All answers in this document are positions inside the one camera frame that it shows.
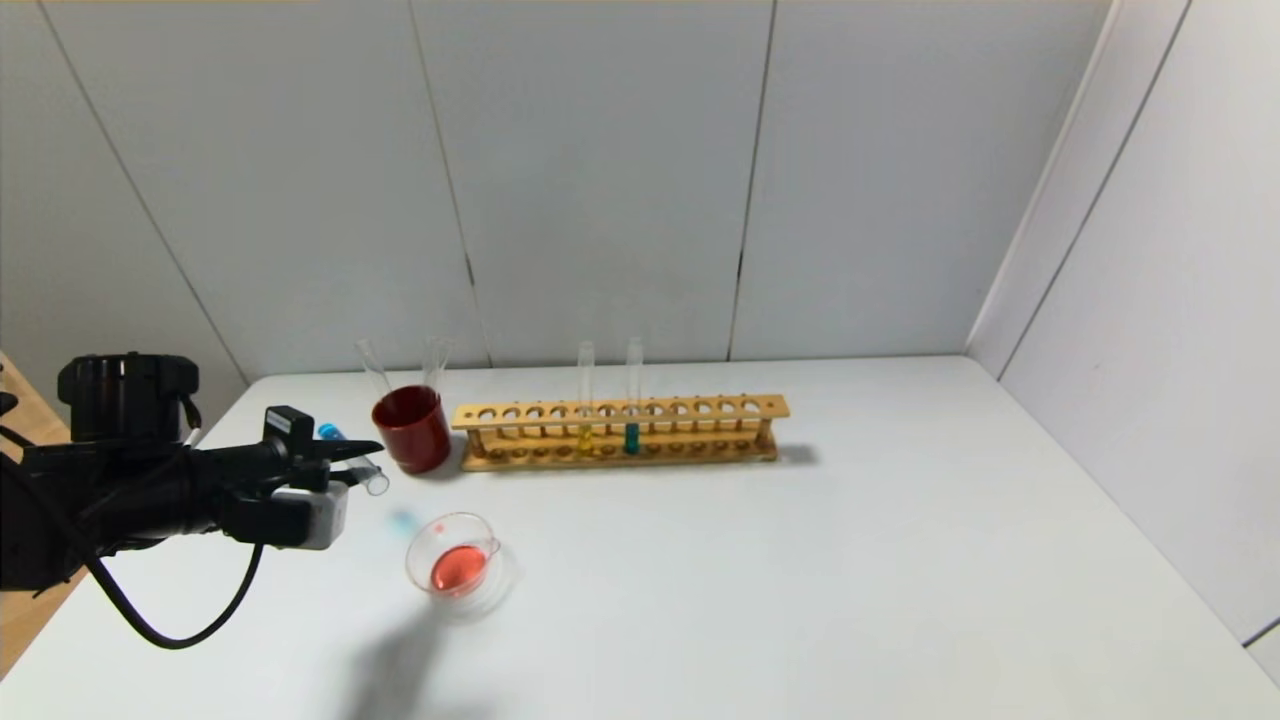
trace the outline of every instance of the test tube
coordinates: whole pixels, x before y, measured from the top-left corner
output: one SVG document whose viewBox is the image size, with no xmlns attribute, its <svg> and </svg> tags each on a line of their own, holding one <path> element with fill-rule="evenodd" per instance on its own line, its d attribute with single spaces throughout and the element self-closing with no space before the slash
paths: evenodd
<svg viewBox="0 0 1280 720">
<path fill-rule="evenodd" d="M 591 370 L 595 368 L 595 345 L 584 341 L 577 346 L 577 452 L 590 455 L 591 416 L 595 414 L 595 401 L 591 397 Z"/>
<path fill-rule="evenodd" d="M 640 374 L 644 369 L 644 345 L 640 338 L 634 337 L 627 341 L 627 415 L 632 421 L 627 423 L 626 439 L 622 451 L 627 455 L 640 454 L 640 423 L 635 416 L 640 414 Z"/>
<path fill-rule="evenodd" d="M 378 400 L 381 401 L 381 398 L 389 397 L 392 383 L 387 379 L 387 370 L 383 369 L 381 361 L 378 360 L 378 351 L 374 350 L 374 342 L 370 340 L 357 340 L 356 350 L 360 351 L 360 360 L 365 365 L 365 374 L 369 375 L 369 382 L 374 383 Z"/>
<path fill-rule="evenodd" d="M 347 439 L 347 437 L 342 434 L 342 430 L 334 427 L 333 423 L 320 425 L 320 428 L 316 429 L 316 434 L 320 436 L 320 439 Z M 351 474 L 355 475 L 357 480 L 360 480 L 360 484 L 365 486 L 365 492 L 369 495 L 383 495 L 392 484 L 378 465 L 374 465 L 374 462 L 364 455 L 347 460 L 347 469 L 351 470 Z"/>
<path fill-rule="evenodd" d="M 440 392 L 444 384 L 444 366 L 449 364 L 453 341 L 447 337 L 428 337 L 422 343 L 422 384 Z"/>
</svg>

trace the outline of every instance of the white wall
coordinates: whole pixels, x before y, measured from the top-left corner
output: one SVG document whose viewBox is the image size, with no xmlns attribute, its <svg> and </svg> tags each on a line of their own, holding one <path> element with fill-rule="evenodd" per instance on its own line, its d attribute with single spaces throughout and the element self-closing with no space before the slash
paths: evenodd
<svg viewBox="0 0 1280 720">
<path fill-rule="evenodd" d="M 1267 671 L 1267 675 L 1271 675 L 1271 679 L 1280 685 L 1280 630 L 1267 633 L 1249 648 L 1249 653 Z"/>
<path fill-rule="evenodd" d="M 963 351 L 1107 6 L 778 3 L 733 357 Z"/>
<path fill-rule="evenodd" d="M 1280 614 L 1277 27 L 1192 4 L 1004 377 L 1240 639 Z"/>
<path fill-rule="evenodd" d="M 1053 156 L 965 351 L 1005 372 L 1084 225 L 1190 0 L 1115 0 Z"/>
<path fill-rule="evenodd" d="M 247 387 L 35 3 L 0 3 L 0 347 L 64 416 L 58 372 L 77 355 L 186 355 L 206 419 Z"/>
<path fill-rule="evenodd" d="M 250 379 L 486 364 L 404 3 L 52 3 L 124 165 Z"/>
<path fill-rule="evenodd" d="M 723 360 L 769 3 L 415 9 L 494 363 Z"/>
<path fill-rule="evenodd" d="M 956 351 L 1106 1 L 46 8 L 13 10 L 44 54 L 5 49 L 67 108 L 0 99 L 4 346 L 46 393 L 137 346 L 234 395 L 428 332 L 460 364 Z"/>
</svg>

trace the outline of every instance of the yellow liquid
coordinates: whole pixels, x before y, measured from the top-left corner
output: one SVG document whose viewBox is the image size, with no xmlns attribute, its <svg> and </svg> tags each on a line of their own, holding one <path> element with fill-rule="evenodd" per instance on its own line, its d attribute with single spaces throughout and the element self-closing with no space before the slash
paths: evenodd
<svg viewBox="0 0 1280 720">
<path fill-rule="evenodd" d="M 590 455 L 594 447 L 591 443 L 591 425 L 580 425 L 577 428 L 577 452 L 580 455 Z"/>
</svg>

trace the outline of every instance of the red cup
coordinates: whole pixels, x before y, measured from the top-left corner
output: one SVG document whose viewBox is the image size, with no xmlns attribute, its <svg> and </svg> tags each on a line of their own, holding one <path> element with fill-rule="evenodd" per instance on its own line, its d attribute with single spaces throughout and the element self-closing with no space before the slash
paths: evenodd
<svg viewBox="0 0 1280 720">
<path fill-rule="evenodd" d="M 440 395 L 428 386 L 406 386 L 374 405 L 374 424 L 401 470 L 434 470 L 449 456 L 449 429 Z"/>
</svg>

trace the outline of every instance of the robotic arm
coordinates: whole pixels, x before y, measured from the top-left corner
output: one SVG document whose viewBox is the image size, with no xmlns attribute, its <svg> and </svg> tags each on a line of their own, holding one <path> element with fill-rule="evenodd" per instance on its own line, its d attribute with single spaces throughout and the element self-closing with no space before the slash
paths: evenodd
<svg viewBox="0 0 1280 720">
<path fill-rule="evenodd" d="M 198 370 L 186 357 L 82 356 L 58 375 L 58 397 L 72 406 L 70 443 L 35 447 L 0 427 L 26 446 L 20 465 L 0 455 L 0 589 L 41 591 L 87 565 L 143 637 L 161 647 L 189 647 L 234 611 L 264 546 L 323 550 L 333 543 L 347 488 L 358 480 L 349 470 L 330 471 L 329 464 L 383 446 L 314 439 L 310 415 L 275 406 L 266 409 L 261 442 L 195 450 L 178 441 L 178 411 L 192 428 L 200 425 L 191 401 L 198 384 Z M 232 605 L 191 638 L 151 629 L 99 560 L 169 536 L 214 530 L 255 548 Z"/>
</svg>

